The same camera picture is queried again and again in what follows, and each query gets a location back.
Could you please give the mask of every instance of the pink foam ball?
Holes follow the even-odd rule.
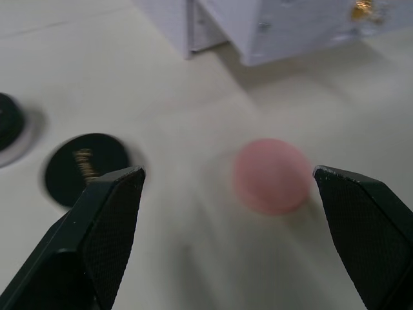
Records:
[[[292,145],[259,139],[237,155],[232,180],[236,194],[251,209],[268,215],[286,214],[308,198],[312,167]]]

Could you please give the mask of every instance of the white table surface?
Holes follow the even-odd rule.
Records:
[[[43,191],[46,157],[106,132],[148,167],[114,309],[364,309],[316,187],[299,212],[270,218],[237,202],[228,173],[244,143],[281,138],[413,206],[413,32],[258,68],[237,57],[222,46],[181,59],[129,0],[1,1],[0,91],[45,127],[0,170],[0,289],[63,214]]]

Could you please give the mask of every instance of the black round object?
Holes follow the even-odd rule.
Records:
[[[122,143],[106,134],[85,134],[64,143],[46,167],[45,185],[61,205],[73,207],[93,179],[130,166]]]
[[[13,99],[0,93],[0,151],[9,147],[25,127],[25,117]]]

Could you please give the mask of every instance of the white box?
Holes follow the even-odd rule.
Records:
[[[227,38],[248,66],[413,25],[409,0],[359,0],[357,19],[355,0],[135,1],[185,57]]]

